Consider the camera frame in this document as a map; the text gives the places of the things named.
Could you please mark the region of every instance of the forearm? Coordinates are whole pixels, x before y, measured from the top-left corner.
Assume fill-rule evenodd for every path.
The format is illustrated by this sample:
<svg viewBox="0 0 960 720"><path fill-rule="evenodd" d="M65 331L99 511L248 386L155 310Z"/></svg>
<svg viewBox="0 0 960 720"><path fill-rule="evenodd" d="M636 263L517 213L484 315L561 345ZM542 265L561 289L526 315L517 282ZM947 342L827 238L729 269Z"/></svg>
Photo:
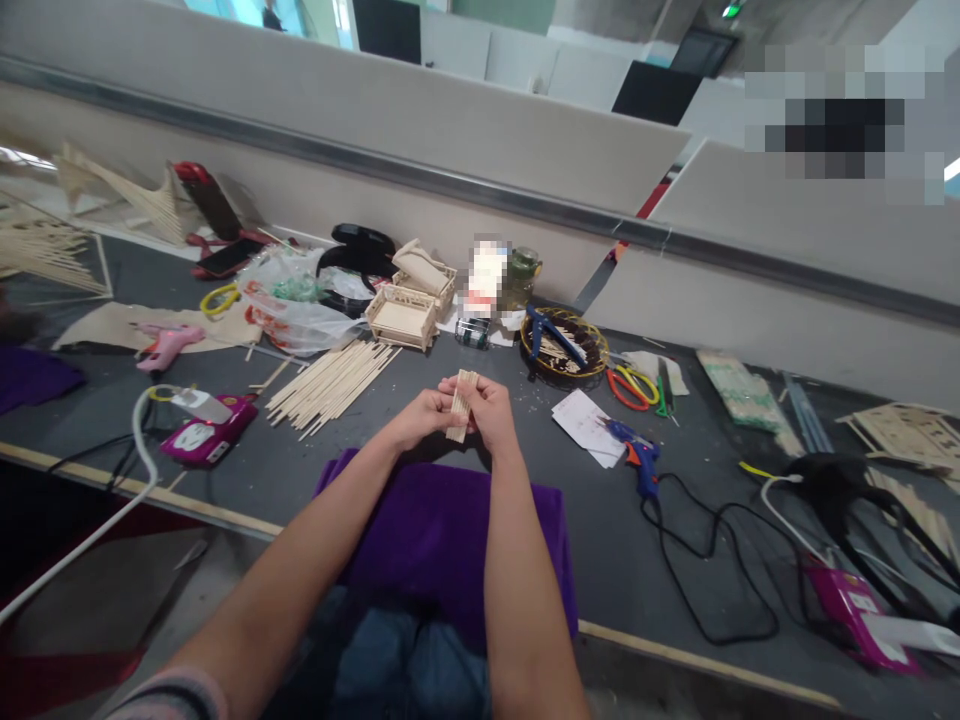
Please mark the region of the forearm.
<svg viewBox="0 0 960 720"><path fill-rule="evenodd" d="M350 559L399 449L371 440L267 548L171 666L206 670L231 716L259 716L323 595Z"/></svg>
<svg viewBox="0 0 960 720"><path fill-rule="evenodd" d="M557 576L519 446L493 458L484 601L498 717L587 717Z"/></svg>

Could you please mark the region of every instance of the blue pliers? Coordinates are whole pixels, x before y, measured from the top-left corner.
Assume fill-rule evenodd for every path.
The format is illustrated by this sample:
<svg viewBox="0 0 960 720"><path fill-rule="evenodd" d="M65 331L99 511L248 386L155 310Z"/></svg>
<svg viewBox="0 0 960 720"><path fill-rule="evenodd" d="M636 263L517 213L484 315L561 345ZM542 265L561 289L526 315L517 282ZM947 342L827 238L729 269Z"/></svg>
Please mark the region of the blue pliers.
<svg viewBox="0 0 960 720"><path fill-rule="evenodd" d="M533 305L527 305L527 315L530 316L531 329L533 331L533 343L530 351L531 359L536 360L540 356L540 342L543 340L543 329L546 328L578 366L581 368L587 366L587 361L580 354L580 351L567 339L566 335L557 329L557 326L553 324L550 318L543 313L537 312L537 309Z"/></svg>
<svg viewBox="0 0 960 720"><path fill-rule="evenodd" d="M627 446L627 464L637 468L637 492L640 497L656 500L660 494L660 481L655 475L655 463L660 457L660 446L622 422L609 418L602 422L607 432Z"/></svg>

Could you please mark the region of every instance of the purple cloth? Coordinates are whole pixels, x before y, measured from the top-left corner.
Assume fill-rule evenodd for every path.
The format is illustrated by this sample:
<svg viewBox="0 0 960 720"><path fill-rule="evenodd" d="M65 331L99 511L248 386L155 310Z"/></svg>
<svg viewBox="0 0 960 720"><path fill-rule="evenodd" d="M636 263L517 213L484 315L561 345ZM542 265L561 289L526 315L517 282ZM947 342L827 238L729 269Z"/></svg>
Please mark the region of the purple cloth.
<svg viewBox="0 0 960 720"><path fill-rule="evenodd" d="M315 495L349 464L345 450L323 469ZM577 601L563 493L533 485L533 500L557 573L570 637L577 634ZM339 583L398 592L435 602L464 644L486 652L483 566L490 519L490 476L417 463L395 470Z"/></svg>
<svg viewBox="0 0 960 720"><path fill-rule="evenodd" d="M0 415L53 400L84 382L82 372L52 355L0 345Z"/></svg>

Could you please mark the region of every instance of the smartphone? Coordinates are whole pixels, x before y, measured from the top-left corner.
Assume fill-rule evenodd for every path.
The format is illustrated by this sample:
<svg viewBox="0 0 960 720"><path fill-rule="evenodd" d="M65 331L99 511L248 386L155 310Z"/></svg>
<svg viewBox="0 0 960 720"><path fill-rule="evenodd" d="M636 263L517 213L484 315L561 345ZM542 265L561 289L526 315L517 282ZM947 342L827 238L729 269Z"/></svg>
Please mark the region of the smartphone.
<svg viewBox="0 0 960 720"><path fill-rule="evenodd" d="M222 250L217 250L203 260L197 262L201 267L216 278L228 277L234 274L247 260L263 250L264 244L249 238L241 238Z"/></svg>

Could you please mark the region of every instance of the work table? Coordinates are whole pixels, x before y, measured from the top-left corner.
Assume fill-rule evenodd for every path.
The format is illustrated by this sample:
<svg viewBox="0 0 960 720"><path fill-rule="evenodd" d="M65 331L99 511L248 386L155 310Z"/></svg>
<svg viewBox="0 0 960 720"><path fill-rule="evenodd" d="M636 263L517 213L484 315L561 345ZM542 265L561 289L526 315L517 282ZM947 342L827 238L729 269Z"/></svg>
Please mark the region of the work table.
<svg viewBox="0 0 960 720"><path fill-rule="evenodd" d="M194 309L214 287L190 277L190 264L185 260L126 242L105 239L105 244L119 302ZM23 283L22 279L11 283L13 302L27 292ZM54 327L48 334L55 336L56 326L62 329L69 320L89 309L89 304L82 303L52 306L48 315ZM653 412L628 410L613 397L602 375L593 386L585 388L590 398L611 416L661 443L657 466L661 475L676 473L711 507L737 501L771 517L759 502L759 484L737 463L746 460L773 472L783 471L787 460L774 444L773 436L732 423L689 348L669 346L661 351L641 338L618 333L608 333L607 337L611 349L617 352L643 349L674 357L683 369L691 394L676 399L679 427ZM62 357L67 362L86 374L87 384L39 407L23 407L0 416L0 443L62 458L129 432L133 404L148 386L149 378L134 367L129 352L117 348L113 351L64 353ZM259 353L253 353L245 362L245 355L246 350L240 348L181 355L163 381L196 383L214 394L243 394L248 392L248 385L262 383L280 363ZM873 675L802 627L796 571L785 562L792 562L792 551L774 532L745 514L734 513L730 522L745 546L744 555L761 592L777 612L780 632L766 642L730 647L709 644L680 601L664 565L656 529L640 514L635 471L622 463L610 470L602 469L566 435L551 416L551 408L565 391L542 381L529 382L527 366L516 348L479 351L460 346L452 335L444 333L427 355L403 350L343 417L303 442L297 441L299 433L286 423L271 427L261 401L261 415L245 431L239 444L214 470L189 472L175 492L263 523L283 526L309 502L328 460L339 456L345 448L362 446L422 388L435 387L441 377L454 375L461 368L475 370L510 389L517 433L531 480L564 493L582 620L830 695L847 712L858 716L932 717L931 713L936 712L948 717L951 708L960 707L960 686L955 676L945 674L943 679L935 679ZM287 367L266 391L265 398L269 399L289 382L297 369L293 364ZM778 395L782 379L773 374L767 377L775 396ZM862 455L863 447L853 433L832 420L883 400L835 387L804 385L836 450ZM184 419L180 411L169 405L160 405L157 417L160 427L168 431ZM180 467L156 451L156 443L152 448L163 477L161 487L167 486L180 474ZM489 469L488 458L475 439L468 439L459 447L437 436L425 442L418 452L425 460ZM4 453L11 454L9 447ZM120 449L114 449L80 462L109 472L119 456ZM29 460L24 455L19 459ZM944 513L955 532L960 531L960 499L949 488L934 478L907 470L883 469L912 483L918 495ZM130 476L144 480L143 467L138 466ZM789 490L777 488L771 496L781 512L796 521L801 530L826 537L812 512ZM664 482L661 498L666 525L691 543L705 547L711 518L672 481ZM881 542L885 549L896 549L893 531L884 527L873 513L862 514L878 538L884 538ZM263 534L255 524L237 529ZM701 561L667 541L667 552L688 596L708 630L716 635L755 631L761 623L769 622L736 572L727 542L721 540L715 560ZM891 556L902 558L894 550ZM780 562L771 563L768 572L764 562L776 560ZM902 563L898 565L907 572ZM923 583L923 574L914 570L910 568L910 578ZM929 581L921 587L931 597L950 600L946 591ZM809 598L816 606L812 591ZM956 605L960 601L953 596L952 602Z"/></svg>

